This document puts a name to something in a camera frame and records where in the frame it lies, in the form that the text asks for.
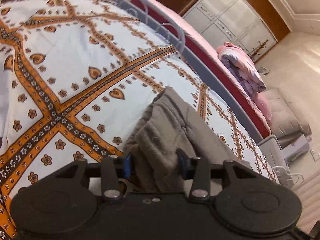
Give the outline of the wall power socket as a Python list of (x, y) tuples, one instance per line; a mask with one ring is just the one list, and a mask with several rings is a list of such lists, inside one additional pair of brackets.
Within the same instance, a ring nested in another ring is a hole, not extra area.
[(311, 154), (314, 162), (319, 161), (319, 159), (320, 159), (320, 153), (319, 153), (318, 151), (314, 151), (314, 150), (311, 149), (311, 150), (310, 150), (310, 154)]

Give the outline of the beige padded headboard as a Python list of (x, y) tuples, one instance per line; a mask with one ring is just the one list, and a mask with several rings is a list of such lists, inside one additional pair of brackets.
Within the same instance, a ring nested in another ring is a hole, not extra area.
[(301, 136), (307, 142), (312, 140), (312, 130), (306, 117), (297, 104), (285, 98), (280, 90), (270, 88), (263, 92), (271, 110), (269, 127), (279, 141), (282, 148), (294, 143)]

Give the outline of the large pink bed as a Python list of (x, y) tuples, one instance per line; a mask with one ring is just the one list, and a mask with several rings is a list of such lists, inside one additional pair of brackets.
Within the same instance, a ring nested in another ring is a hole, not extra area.
[(249, 135), (260, 142), (271, 135), (270, 127), (256, 104), (245, 94), (237, 79), (223, 65), (216, 50), (179, 14), (156, 0), (131, 0), (158, 23), (178, 26), (185, 36), (183, 56), (201, 79), (231, 107)]

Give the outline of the white cardboard box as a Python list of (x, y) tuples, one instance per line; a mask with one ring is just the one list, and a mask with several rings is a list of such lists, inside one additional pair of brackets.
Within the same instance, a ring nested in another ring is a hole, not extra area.
[(305, 135), (301, 135), (296, 141), (287, 145), (281, 150), (284, 160), (287, 164), (296, 160), (300, 155), (308, 152), (310, 145)]

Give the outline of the wooden coat rack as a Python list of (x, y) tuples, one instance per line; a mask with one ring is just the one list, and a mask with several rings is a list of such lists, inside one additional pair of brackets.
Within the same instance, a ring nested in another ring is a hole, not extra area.
[(266, 48), (266, 44), (268, 43), (268, 39), (264, 42), (259, 41), (259, 46), (252, 49), (252, 51), (248, 54), (250, 59), (253, 59), (255, 56), (260, 55), (260, 51)]

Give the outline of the white nightstand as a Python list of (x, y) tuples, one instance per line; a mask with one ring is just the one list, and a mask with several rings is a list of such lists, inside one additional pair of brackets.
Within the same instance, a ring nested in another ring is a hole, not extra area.
[(269, 135), (262, 141), (258, 142), (257, 146), (262, 154), (266, 157), (267, 162), (271, 167), (281, 166), (285, 168), (287, 173), (290, 173), (289, 166), (281, 153), (281, 146), (275, 135)]

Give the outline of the grey sweatpants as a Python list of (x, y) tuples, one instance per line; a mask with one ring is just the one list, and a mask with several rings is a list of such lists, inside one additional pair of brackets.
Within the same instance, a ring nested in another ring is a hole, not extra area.
[(166, 87), (148, 105), (125, 142), (123, 151), (133, 157), (132, 180), (144, 192), (185, 191), (189, 186), (178, 175), (177, 149), (189, 157), (222, 164), (239, 159), (172, 87)]

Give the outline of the folded pink quilt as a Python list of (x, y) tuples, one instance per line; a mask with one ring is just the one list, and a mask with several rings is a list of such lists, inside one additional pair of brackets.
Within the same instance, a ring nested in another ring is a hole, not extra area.
[(252, 98), (266, 86), (251, 58), (238, 46), (225, 42), (217, 49), (218, 58), (240, 83), (246, 94)]

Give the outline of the pink pillow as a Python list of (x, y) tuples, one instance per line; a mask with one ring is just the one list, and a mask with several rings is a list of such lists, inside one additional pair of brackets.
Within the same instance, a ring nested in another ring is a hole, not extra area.
[(257, 105), (267, 123), (270, 125), (272, 123), (272, 112), (268, 105), (267, 98), (263, 95), (263, 93), (255, 93), (253, 95), (253, 102)]

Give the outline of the white sliding wardrobe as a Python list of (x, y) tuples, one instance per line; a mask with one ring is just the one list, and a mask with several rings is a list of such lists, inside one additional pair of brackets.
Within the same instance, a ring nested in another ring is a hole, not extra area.
[(266, 48), (253, 61), (277, 44), (265, 22), (245, 0), (199, 0), (183, 18), (215, 49), (231, 42), (248, 55), (259, 41), (268, 39)]

